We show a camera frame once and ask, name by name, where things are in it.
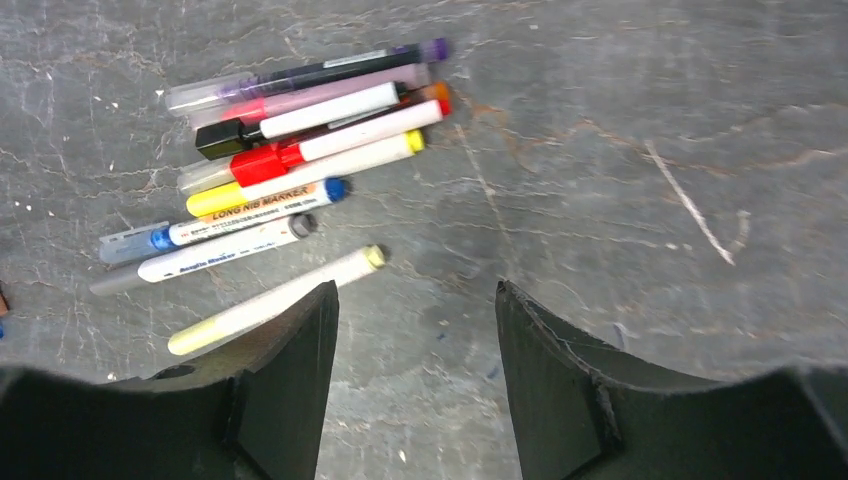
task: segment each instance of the white scratch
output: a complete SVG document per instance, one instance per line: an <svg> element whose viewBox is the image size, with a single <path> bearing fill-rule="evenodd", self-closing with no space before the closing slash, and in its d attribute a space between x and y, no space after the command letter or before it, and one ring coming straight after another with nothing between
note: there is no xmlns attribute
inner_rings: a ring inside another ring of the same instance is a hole
<svg viewBox="0 0 848 480"><path fill-rule="evenodd" d="M683 190L683 187L677 183L677 180L671 175L671 171L665 165L665 162L662 161L662 158L657 154L657 150L654 148L654 142L648 140L645 142L645 146L648 147L648 153L651 154L651 158L653 158L654 163L657 164L657 167L662 172L663 176L668 183L671 184L671 188L674 189L674 192L677 193L677 196L680 197L680 201L683 202L683 206L686 207L686 210L689 210L689 214L692 215L692 218L695 219L695 223L698 224L698 227L701 229L701 232L707 237L707 241L710 242L710 245L716 249L721 258L724 259L725 262L736 265L736 262L733 261L733 253L726 250L724 247L718 243L718 239L713 235L713 232L710 231L710 227L707 226L707 221L704 219L704 216L698 210L698 207L695 206L695 202L689 198L689 195L686 194L686 191Z"/></svg>

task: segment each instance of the purple marker cap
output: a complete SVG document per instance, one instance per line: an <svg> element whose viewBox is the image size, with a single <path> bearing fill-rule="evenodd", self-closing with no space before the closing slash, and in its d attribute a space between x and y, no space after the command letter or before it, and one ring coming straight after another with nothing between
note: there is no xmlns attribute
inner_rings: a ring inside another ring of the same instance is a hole
<svg viewBox="0 0 848 480"><path fill-rule="evenodd" d="M448 41L436 38L418 44L421 49L421 61L425 63L440 62L448 58Z"/></svg>

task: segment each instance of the acrylic marker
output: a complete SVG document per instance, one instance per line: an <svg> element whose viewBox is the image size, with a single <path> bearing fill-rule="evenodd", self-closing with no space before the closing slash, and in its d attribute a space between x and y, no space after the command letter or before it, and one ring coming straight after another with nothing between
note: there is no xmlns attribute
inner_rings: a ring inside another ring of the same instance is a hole
<svg viewBox="0 0 848 480"><path fill-rule="evenodd" d="M160 223L103 237L100 260L120 264L161 255L207 238L338 202L344 198L345 190L344 182L338 178L327 178L188 222L170 226L165 222L164 225Z"/></svg>
<svg viewBox="0 0 848 480"><path fill-rule="evenodd" d="M295 165L440 122L449 113L448 102L431 100L294 145L273 143L240 153L228 163L227 159L221 159L195 167L184 172L178 182L183 186L191 185L195 191L208 190L232 180L249 187L285 175Z"/></svg>
<svg viewBox="0 0 848 480"><path fill-rule="evenodd" d="M237 105L224 105L191 112L188 115L188 123L195 130L231 118L240 119L246 126L256 125L266 118L293 112L387 82L402 83L407 89L415 90L430 85L432 80L427 64L404 65L273 97L248 100Z"/></svg>
<svg viewBox="0 0 848 480"><path fill-rule="evenodd" d="M379 167L397 160L409 158L424 149L424 136L420 130L402 133L385 138L362 147L346 150L314 162L294 167L288 175L283 175L250 187L240 187L232 182L212 190L192 195L186 201L189 213L195 216L207 215L228 208L237 207L282 192L308 185L325 177L341 177Z"/></svg>
<svg viewBox="0 0 848 480"><path fill-rule="evenodd" d="M198 130L194 146L209 160L229 157L274 138L397 105L406 91L402 84L389 82L271 117L259 125L248 127L233 118Z"/></svg>
<svg viewBox="0 0 848 480"><path fill-rule="evenodd" d="M286 245L308 236L313 223L306 215L284 217L247 230L166 253L103 274L89 287L95 295L112 295L149 283L159 283L186 273Z"/></svg>
<svg viewBox="0 0 848 480"><path fill-rule="evenodd" d="M168 92L165 103L173 115L186 115L192 111L302 90L401 65L436 62L447 56L447 41L437 38L274 73L255 76L247 73L246 77L241 73L181 85Z"/></svg>
<svg viewBox="0 0 848 480"><path fill-rule="evenodd" d="M362 248L175 333L168 340L168 350L174 355L188 355L230 335L246 333L285 312L324 282L332 280L337 287L343 287L385 264L386 257L380 247Z"/></svg>

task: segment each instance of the blue marker cap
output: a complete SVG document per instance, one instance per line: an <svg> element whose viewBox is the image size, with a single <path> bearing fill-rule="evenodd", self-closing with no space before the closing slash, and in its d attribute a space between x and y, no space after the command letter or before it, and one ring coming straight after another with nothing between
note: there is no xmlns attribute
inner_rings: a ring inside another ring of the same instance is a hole
<svg viewBox="0 0 848 480"><path fill-rule="evenodd" d="M343 199L347 193L347 187L345 187L344 182L338 178L328 178L324 180L324 189L327 190L327 198L329 198L333 203Z"/></svg>
<svg viewBox="0 0 848 480"><path fill-rule="evenodd" d="M167 222L103 237L101 241L100 260L111 265L152 257L176 248L168 235Z"/></svg>

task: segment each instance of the gray marker cap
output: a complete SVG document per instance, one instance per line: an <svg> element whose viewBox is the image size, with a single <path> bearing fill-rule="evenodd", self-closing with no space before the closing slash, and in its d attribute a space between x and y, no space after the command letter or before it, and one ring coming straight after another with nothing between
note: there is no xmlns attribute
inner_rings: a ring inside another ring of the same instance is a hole
<svg viewBox="0 0 848 480"><path fill-rule="evenodd" d="M88 288L91 290L91 293L103 297L106 295L121 293L136 287L150 285L149 282L144 281L143 278L138 276L139 265L139 263L134 263L125 267L116 268L115 270L110 270L92 282Z"/></svg>

